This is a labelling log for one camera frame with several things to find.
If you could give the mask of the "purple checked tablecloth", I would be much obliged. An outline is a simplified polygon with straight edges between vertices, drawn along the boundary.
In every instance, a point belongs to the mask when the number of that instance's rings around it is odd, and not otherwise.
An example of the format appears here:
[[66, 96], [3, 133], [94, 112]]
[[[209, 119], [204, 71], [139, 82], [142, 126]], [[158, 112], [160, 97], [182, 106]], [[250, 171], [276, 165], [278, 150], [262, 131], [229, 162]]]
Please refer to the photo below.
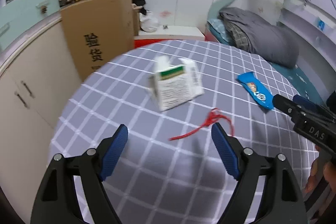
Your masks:
[[[161, 112], [148, 89], [155, 58], [171, 64], [195, 61], [204, 93]], [[238, 83], [253, 72], [272, 94], [292, 98], [296, 90], [260, 56], [218, 43], [169, 40], [125, 53], [91, 74], [65, 106], [50, 143], [50, 155], [81, 155], [124, 124], [125, 149], [104, 181], [123, 223], [216, 223], [234, 188], [203, 126], [209, 112], [244, 147], [264, 156], [282, 153], [300, 186], [306, 184], [314, 145], [292, 130], [288, 116], [264, 111]]]

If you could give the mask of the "red storage box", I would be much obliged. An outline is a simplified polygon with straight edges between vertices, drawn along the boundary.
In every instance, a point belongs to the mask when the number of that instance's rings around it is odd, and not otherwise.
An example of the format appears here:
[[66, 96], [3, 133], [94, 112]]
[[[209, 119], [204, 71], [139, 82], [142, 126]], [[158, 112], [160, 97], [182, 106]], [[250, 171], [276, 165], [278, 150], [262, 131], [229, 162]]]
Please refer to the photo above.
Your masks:
[[158, 43], [165, 40], [199, 40], [206, 42], [219, 42], [215, 36], [212, 34], [203, 33], [200, 34], [145, 34], [140, 35], [134, 38], [134, 47], [139, 48], [143, 46], [147, 46], [153, 43]]

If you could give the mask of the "grey folded blanket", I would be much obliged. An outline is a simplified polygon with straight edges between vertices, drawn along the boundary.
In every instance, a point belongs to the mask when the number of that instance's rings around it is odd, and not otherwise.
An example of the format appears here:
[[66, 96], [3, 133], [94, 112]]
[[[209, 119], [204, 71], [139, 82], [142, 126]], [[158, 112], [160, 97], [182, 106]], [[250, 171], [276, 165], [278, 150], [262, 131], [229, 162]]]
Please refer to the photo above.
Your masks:
[[219, 16], [233, 46], [266, 61], [290, 69], [295, 67], [299, 46], [293, 31], [272, 25], [254, 12], [237, 7], [223, 8]]

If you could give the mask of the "blue snack packet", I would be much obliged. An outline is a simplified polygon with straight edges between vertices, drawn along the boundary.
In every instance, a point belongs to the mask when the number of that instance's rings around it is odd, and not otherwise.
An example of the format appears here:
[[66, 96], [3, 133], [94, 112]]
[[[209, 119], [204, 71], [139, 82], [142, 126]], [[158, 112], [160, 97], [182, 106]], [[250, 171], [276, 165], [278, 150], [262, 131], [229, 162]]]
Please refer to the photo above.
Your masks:
[[252, 96], [254, 101], [267, 110], [273, 110], [273, 96], [270, 91], [255, 77], [253, 72], [238, 75], [237, 80]]

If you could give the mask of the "white low cabinet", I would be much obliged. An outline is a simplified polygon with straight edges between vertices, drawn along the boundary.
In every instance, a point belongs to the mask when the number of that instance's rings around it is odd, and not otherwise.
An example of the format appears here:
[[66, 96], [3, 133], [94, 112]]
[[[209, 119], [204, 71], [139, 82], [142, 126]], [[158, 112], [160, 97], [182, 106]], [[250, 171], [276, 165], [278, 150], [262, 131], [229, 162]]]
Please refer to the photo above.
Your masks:
[[58, 118], [80, 83], [59, 14], [23, 34], [1, 56], [1, 147], [47, 160]]

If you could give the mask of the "teal drawer unit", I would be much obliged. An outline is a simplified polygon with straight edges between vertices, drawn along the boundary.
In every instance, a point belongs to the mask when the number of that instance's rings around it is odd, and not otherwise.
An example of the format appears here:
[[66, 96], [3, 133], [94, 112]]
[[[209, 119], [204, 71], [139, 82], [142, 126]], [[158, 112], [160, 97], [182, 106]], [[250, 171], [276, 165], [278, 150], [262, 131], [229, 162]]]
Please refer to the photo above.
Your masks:
[[59, 0], [13, 0], [2, 7], [1, 52], [26, 30], [59, 10]]

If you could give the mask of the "tall cardboard box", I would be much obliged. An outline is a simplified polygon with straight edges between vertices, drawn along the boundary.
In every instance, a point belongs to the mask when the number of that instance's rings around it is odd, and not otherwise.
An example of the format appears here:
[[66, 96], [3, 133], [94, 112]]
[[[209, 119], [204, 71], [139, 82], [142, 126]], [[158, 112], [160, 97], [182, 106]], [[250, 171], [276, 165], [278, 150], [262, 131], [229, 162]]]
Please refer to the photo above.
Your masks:
[[134, 48], [132, 0], [83, 0], [60, 14], [68, 49], [83, 81]]

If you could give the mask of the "white green medicine box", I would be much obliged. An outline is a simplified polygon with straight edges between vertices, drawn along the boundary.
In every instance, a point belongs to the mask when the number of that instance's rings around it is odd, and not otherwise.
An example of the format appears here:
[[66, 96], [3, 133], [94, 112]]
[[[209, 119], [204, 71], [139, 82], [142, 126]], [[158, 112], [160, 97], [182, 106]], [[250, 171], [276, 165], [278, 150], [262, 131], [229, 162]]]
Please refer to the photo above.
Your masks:
[[204, 94], [202, 77], [195, 61], [179, 58], [172, 65], [167, 55], [154, 59], [149, 90], [161, 112], [170, 110]]

